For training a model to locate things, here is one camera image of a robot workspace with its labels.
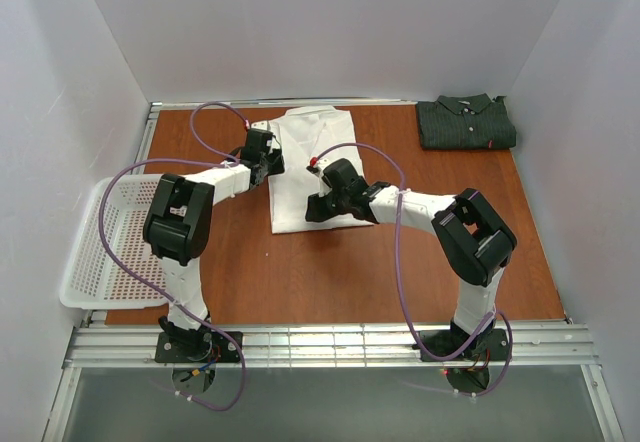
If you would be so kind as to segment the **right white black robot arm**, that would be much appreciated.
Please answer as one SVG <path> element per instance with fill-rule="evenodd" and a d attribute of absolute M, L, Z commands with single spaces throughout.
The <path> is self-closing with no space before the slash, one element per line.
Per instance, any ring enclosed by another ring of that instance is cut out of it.
<path fill-rule="evenodd" d="M 308 197 L 305 220 L 329 221 L 342 215 L 373 224 L 410 227 L 437 237 L 451 269 L 459 277 L 457 305 L 450 328 L 442 333 L 441 349 L 426 346 L 415 331 L 404 298 L 401 270 L 396 270 L 401 309 L 418 350 L 445 362 L 479 349 L 493 330 L 500 279 L 517 246 L 517 239 L 487 199 L 476 189 L 458 195 L 430 195 L 401 189 L 387 182 L 368 184 L 352 163 L 314 158 L 307 170 L 321 190 Z"/>

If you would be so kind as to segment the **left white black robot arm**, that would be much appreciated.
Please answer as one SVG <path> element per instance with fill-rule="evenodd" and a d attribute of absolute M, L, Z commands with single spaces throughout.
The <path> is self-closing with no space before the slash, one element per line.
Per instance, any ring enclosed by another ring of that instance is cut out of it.
<path fill-rule="evenodd" d="M 170 341 L 189 351 L 206 346 L 208 316 L 200 278 L 200 256 L 209 241 L 215 204 L 284 172 L 282 148 L 273 132 L 247 131 L 245 143 L 219 167 L 188 176 L 159 179 L 143 227 L 143 239 L 160 260 L 166 290 L 173 297 L 159 324 Z"/>

